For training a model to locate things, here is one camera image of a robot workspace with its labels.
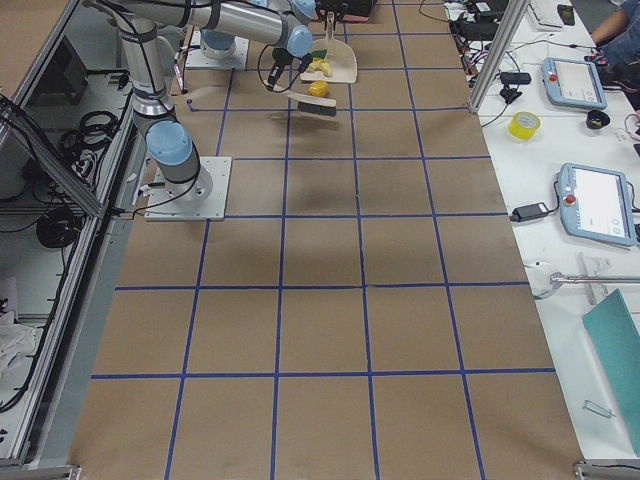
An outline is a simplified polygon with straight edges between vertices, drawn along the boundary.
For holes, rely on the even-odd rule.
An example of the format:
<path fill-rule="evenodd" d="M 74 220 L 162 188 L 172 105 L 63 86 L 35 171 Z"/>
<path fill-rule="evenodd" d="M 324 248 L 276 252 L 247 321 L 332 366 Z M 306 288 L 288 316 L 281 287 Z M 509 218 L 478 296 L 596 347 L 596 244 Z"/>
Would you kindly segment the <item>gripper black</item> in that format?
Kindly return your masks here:
<path fill-rule="evenodd" d="M 276 86 L 286 68 L 292 64 L 292 55 L 285 48 L 272 50 L 273 65 L 267 76 L 267 85 Z"/>

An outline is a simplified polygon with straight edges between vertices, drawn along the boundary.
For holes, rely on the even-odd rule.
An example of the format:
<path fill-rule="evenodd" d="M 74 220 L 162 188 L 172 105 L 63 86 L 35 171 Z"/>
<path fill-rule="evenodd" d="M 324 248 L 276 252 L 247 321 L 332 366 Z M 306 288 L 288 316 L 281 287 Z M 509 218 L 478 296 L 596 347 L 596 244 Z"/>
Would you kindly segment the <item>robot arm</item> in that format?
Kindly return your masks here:
<path fill-rule="evenodd" d="M 199 29 L 199 50 L 219 63 L 231 59 L 239 39 L 274 48 L 276 70 L 295 59 L 311 60 L 308 28 L 313 1 L 86 1 L 107 13 L 122 41 L 132 82 L 134 122 L 164 176 L 172 198 L 201 195 L 207 188 L 189 132 L 176 120 L 158 50 L 160 24 Z"/>

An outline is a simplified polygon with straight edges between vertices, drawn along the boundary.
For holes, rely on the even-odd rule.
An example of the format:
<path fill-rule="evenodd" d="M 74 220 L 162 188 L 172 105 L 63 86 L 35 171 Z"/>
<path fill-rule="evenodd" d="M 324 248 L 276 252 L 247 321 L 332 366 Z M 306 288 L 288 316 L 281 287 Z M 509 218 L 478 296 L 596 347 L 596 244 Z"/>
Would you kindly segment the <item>person forearm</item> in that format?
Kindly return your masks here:
<path fill-rule="evenodd" d="M 611 61 L 636 59 L 639 56 L 639 2 L 624 1 L 591 33 L 591 38 Z"/>

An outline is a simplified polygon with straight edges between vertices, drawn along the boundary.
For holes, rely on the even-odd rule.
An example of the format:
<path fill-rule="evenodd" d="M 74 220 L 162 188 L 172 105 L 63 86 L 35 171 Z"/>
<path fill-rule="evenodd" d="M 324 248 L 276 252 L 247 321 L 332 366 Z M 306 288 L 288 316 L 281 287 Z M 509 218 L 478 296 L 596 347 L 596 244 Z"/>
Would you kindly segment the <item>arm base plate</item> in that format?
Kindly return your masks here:
<path fill-rule="evenodd" d="M 249 40 L 234 37 L 233 42 L 223 41 L 216 49 L 201 39 L 201 32 L 194 30 L 189 41 L 185 68 L 188 70 L 245 70 L 247 64 Z"/>
<path fill-rule="evenodd" d="M 161 183 L 150 191 L 151 206 L 144 210 L 149 221 L 222 221 L 225 219 L 232 170 L 231 157 L 200 158 L 195 181 L 167 182 L 159 167 L 153 181 Z"/>

